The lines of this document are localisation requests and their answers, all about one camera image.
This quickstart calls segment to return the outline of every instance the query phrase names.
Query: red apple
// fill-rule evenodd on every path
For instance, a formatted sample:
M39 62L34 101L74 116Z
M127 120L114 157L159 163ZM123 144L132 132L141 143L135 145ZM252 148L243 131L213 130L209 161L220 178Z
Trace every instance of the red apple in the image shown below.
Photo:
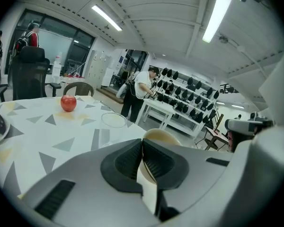
M64 95L61 98L61 107L64 111L71 112L75 109L77 105L77 100L74 96Z

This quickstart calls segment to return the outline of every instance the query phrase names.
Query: black pants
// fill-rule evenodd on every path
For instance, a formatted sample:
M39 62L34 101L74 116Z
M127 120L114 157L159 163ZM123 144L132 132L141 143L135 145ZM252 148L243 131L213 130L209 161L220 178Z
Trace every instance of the black pants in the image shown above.
M127 117L129 109L132 107L130 121L135 123L142 105L143 105L143 99L138 99L136 96L133 96L130 89L128 89L125 94L121 115Z

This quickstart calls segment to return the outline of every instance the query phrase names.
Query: black office chair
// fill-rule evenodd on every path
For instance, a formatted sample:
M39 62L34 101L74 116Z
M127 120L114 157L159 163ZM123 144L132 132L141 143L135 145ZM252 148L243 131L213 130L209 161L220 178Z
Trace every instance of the black office chair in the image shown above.
M94 95L94 88L85 82L73 82L67 85L63 91L63 95L66 95L67 91L71 88L76 87L75 96L87 96L89 92L91 93L90 96Z
M13 100L46 97L45 77L49 67L44 49L25 46L18 56L15 56L10 66L9 79L12 81ZM57 83L50 83L53 96L61 88Z

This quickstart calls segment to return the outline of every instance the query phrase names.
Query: white workbench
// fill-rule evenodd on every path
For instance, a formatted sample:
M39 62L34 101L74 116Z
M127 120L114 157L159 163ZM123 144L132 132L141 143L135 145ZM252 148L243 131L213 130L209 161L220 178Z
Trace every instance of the white workbench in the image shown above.
M151 99L144 99L144 102L143 102L143 105L142 105L142 108L138 114L138 118L136 120L136 123L135 124L139 124L139 121L143 115L143 112L144 112L144 109L145 107L147 106L147 109L144 113L144 117L143 117L143 122L146 121L147 119L147 116L148 116L148 113L150 111L151 108L154 108L154 109L157 109L159 110L160 112L164 113L165 114L165 117L163 118L162 120L162 123L159 127L159 129L165 129L166 126L168 125L172 115L174 115L176 113L176 111L173 109L173 107L169 104L166 104L164 102L159 102L157 100L151 100Z

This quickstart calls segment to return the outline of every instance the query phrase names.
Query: white table leg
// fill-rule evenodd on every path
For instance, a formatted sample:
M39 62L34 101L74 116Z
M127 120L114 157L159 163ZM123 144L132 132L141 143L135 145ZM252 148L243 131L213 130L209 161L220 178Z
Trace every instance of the white table leg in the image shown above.
M139 121L140 121L140 119L141 119L141 117L142 117L142 114L143 114L143 111L144 111L144 109L145 109L145 106L146 106L146 103L145 103L145 101L144 101L144 103L143 103L143 105L142 105L142 108L141 108L140 111L139 111L137 120L136 120L136 122L135 122L136 125L139 124Z
M162 128L163 128L163 125L164 125L164 123L165 123L167 117L168 117L168 113L164 116L164 119L162 120L162 123L161 123L159 129L162 129Z
M146 108L146 111L145 111L145 114L143 116L143 122L146 121L147 117L148 117L148 113L150 111L151 107L149 105L147 105L147 108Z
M163 125L163 127L162 127L163 130L165 130L165 128L166 128L166 126L168 125L168 123L169 123L171 117L172 117L172 113L169 113L169 114L168 114L168 117L167 117L167 119L165 120L165 123L164 123L164 125Z

